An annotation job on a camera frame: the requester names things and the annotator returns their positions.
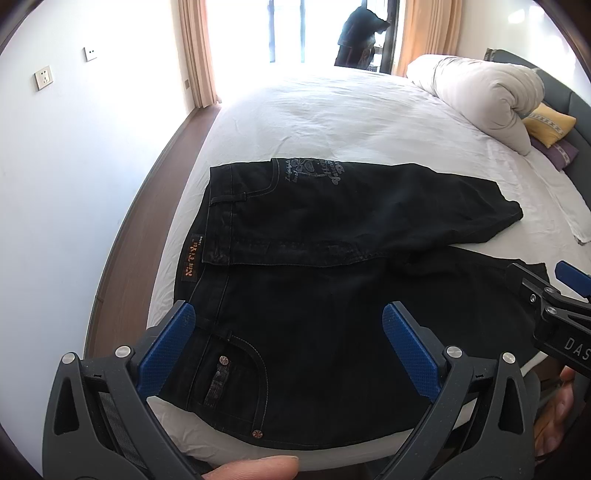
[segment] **gray headboard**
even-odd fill
[[[533,63],[506,50],[486,51],[485,60],[500,63],[515,63],[531,69],[538,68]],[[591,107],[580,96],[563,83],[550,76],[542,69],[537,70],[544,82],[544,103],[560,113],[566,113],[577,119],[573,130],[565,137],[579,149],[579,155],[564,169],[574,186],[591,209]]]

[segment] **electrical outlet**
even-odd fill
[[[99,56],[96,50],[90,47],[84,47],[84,54],[86,55],[86,61],[94,60]]]
[[[47,67],[43,67],[38,72],[35,72],[35,80],[37,81],[37,86],[41,90],[45,88],[50,83],[53,83],[53,76],[51,75],[51,69],[49,65]]]

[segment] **purple pillow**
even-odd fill
[[[530,135],[531,146],[541,151],[552,162],[556,170],[562,170],[574,160],[579,153],[579,149],[572,146],[564,138],[557,141],[550,148],[546,146],[537,138]]]

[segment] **curtain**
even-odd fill
[[[462,0],[406,0],[400,54],[392,73],[406,69],[426,53],[455,55],[460,34]]]
[[[198,108],[217,102],[205,3],[206,0],[178,0],[189,83]]]

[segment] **embroidered design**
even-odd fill
[[[564,159],[564,166],[568,165],[570,163],[570,157],[569,157],[568,153],[566,153],[564,151],[564,148],[562,148],[560,145],[558,145],[556,143],[552,146],[555,147],[556,150],[558,150],[559,153],[562,155],[562,158]]]
[[[340,175],[345,171],[341,163],[321,158],[286,158],[285,179],[297,183],[300,176],[320,178],[328,177],[334,185],[340,182]]]
[[[562,130],[557,124],[555,124],[549,118],[540,115],[539,113],[530,113],[529,117],[534,120],[537,120],[539,122],[542,122],[543,124],[548,125],[550,128],[555,130],[556,133],[558,133],[559,135],[562,135],[564,133],[564,130]]]

